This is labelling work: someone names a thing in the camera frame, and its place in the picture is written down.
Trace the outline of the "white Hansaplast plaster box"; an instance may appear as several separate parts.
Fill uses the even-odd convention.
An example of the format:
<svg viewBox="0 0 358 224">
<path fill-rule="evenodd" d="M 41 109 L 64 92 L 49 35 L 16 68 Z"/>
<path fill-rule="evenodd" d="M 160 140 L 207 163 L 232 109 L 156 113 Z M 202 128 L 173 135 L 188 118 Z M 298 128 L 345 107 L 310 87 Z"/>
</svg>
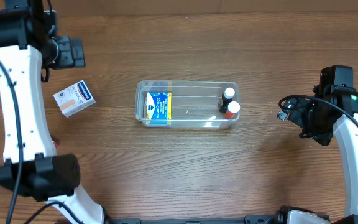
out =
<svg viewBox="0 0 358 224">
<path fill-rule="evenodd" d="M 70 117 L 96 103 L 84 80 L 55 93 L 53 97 L 65 117 Z"/>
</svg>

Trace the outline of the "orange bottle white cap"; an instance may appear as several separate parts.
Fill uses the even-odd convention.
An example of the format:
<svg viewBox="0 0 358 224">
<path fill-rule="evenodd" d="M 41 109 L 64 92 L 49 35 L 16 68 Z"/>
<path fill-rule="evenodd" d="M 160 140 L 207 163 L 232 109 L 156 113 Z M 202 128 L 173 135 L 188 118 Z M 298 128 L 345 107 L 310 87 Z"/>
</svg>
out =
<svg viewBox="0 0 358 224">
<path fill-rule="evenodd" d="M 232 101 L 227 105 L 227 110 L 224 114 L 223 119 L 234 119 L 236 118 L 241 106 L 238 102 Z"/>
</svg>

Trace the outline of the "dark bottle white cap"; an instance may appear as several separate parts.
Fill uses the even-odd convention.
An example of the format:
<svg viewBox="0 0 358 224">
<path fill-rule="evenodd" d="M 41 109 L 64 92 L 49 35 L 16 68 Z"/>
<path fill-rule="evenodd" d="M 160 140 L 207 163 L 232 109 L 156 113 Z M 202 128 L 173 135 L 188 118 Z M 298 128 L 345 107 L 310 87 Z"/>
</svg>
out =
<svg viewBox="0 0 358 224">
<path fill-rule="evenodd" d="M 231 87 L 224 90 L 218 103 L 218 109 L 221 113 L 225 113 L 227 111 L 227 106 L 233 100 L 235 93 L 235 89 Z"/>
</svg>

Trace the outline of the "clear plastic container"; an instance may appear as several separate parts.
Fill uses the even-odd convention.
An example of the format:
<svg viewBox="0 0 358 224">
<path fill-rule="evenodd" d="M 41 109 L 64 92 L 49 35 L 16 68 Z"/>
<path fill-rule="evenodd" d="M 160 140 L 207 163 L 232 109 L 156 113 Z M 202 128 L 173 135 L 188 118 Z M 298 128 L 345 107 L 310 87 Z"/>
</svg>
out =
<svg viewBox="0 0 358 224">
<path fill-rule="evenodd" d="M 137 84 L 135 118 L 146 126 L 144 118 L 145 97 L 148 92 L 172 93 L 172 119 L 170 127 L 148 128 L 190 128 L 224 129 L 240 118 L 223 119 L 224 113 L 218 103 L 226 88 L 235 89 L 233 100 L 240 102 L 239 86 L 235 82 L 142 80 Z"/>
</svg>

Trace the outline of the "blue yellow VapoDrops box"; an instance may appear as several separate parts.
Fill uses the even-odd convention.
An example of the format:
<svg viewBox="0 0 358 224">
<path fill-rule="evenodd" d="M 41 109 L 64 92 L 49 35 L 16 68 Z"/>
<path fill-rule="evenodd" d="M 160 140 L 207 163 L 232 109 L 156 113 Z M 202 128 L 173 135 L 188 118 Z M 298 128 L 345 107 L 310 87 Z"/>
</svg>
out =
<svg viewBox="0 0 358 224">
<path fill-rule="evenodd" d="M 144 118 L 148 127 L 170 127 L 172 93 L 148 92 L 145 97 Z"/>
</svg>

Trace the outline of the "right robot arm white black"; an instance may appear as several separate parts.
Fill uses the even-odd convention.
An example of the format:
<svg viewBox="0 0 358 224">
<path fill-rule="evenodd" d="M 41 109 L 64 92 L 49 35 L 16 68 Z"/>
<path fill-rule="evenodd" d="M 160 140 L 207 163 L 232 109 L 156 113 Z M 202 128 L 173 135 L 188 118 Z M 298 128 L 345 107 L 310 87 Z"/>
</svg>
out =
<svg viewBox="0 0 358 224">
<path fill-rule="evenodd" d="M 334 85 L 317 85 L 313 91 L 314 96 L 282 98 L 277 116 L 298 125 L 300 138 L 314 139 L 322 146 L 336 139 L 346 188 L 345 217 L 340 223 L 358 223 L 358 91 Z"/>
</svg>

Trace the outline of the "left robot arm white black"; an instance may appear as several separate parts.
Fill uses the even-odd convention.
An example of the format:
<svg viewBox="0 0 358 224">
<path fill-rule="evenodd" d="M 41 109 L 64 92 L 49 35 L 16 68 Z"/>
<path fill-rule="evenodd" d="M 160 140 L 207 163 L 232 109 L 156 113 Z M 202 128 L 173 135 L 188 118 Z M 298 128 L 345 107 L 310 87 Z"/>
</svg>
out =
<svg viewBox="0 0 358 224">
<path fill-rule="evenodd" d="M 73 154 L 58 155 L 47 126 L 42 83 L 51 70 L 85 66 L 80 39 L 57 35 L 57 13 L 42 1 L 6 1 L 0 11 L 0 98 L 4 152 L 0 186 L 56 208 L 71 223 L 111 223 L 81 186 Z"/>
</svg>

